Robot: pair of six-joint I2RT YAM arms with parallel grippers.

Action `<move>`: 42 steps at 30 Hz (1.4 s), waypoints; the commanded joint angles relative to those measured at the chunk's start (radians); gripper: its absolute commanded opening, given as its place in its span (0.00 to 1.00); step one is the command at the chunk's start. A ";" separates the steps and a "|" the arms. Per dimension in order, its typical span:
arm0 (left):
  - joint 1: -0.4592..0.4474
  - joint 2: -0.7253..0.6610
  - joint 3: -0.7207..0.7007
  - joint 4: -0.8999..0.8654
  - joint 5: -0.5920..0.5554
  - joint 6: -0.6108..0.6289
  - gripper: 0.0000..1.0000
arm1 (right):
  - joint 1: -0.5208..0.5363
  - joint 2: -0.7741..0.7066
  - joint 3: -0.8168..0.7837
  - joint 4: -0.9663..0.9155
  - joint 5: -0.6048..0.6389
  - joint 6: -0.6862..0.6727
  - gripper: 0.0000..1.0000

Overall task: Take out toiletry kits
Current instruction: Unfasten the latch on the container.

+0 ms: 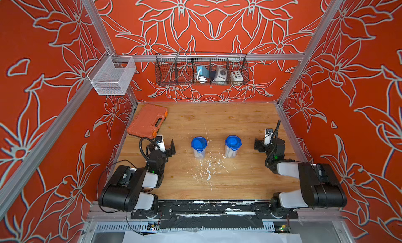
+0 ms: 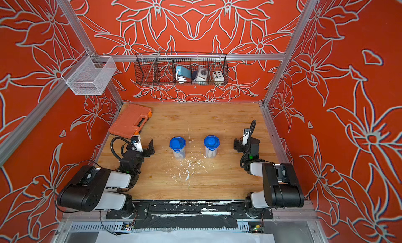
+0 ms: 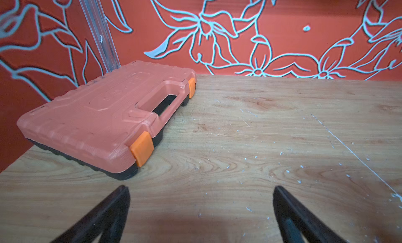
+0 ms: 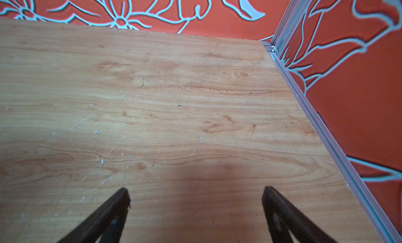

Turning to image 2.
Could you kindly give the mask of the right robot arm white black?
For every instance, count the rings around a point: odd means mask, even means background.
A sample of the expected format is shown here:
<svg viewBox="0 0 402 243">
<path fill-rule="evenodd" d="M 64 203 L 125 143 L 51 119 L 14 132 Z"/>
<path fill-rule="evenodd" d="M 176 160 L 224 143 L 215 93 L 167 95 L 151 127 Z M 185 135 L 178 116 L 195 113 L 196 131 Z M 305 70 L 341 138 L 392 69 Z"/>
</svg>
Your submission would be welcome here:
<svg viewBox="0 0 402 243">
<path fill-rule="evenodd" d="M 264 208 L 301 208 L 305 198 L 290 163 L 274 163 L 260 158 L 260 140 L 252 136 L 256 127 L 253 120 L 243 137 L 234 139 L 233 148 L 242 153 L 240 167 L 248 174 L 262 178 L 263 190 L 249 193 L 245 210 Z"/>
</svg>

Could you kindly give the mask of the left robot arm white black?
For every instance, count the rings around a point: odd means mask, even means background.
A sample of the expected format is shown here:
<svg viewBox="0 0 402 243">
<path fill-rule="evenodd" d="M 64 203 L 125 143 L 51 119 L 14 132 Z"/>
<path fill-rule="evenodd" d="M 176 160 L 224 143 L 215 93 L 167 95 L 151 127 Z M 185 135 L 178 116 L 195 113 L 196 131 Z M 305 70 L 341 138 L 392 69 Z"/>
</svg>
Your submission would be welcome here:
<svg viewBox="0 0 402 243">
<path fill-rule="evenodd" d="M 66 207 L 75 212 L 110 210 L 125 217 L 134 213 L 133 198 L 127 192 L 137 183 L 145 159 L 155 154 L 153 140 L 144 148 L 139 135 L 131 139 L 116 136 L 110 148 L 119 167 L 112 170 L 83 166 L 58 194 L 57 208 Z"/>
</svg>

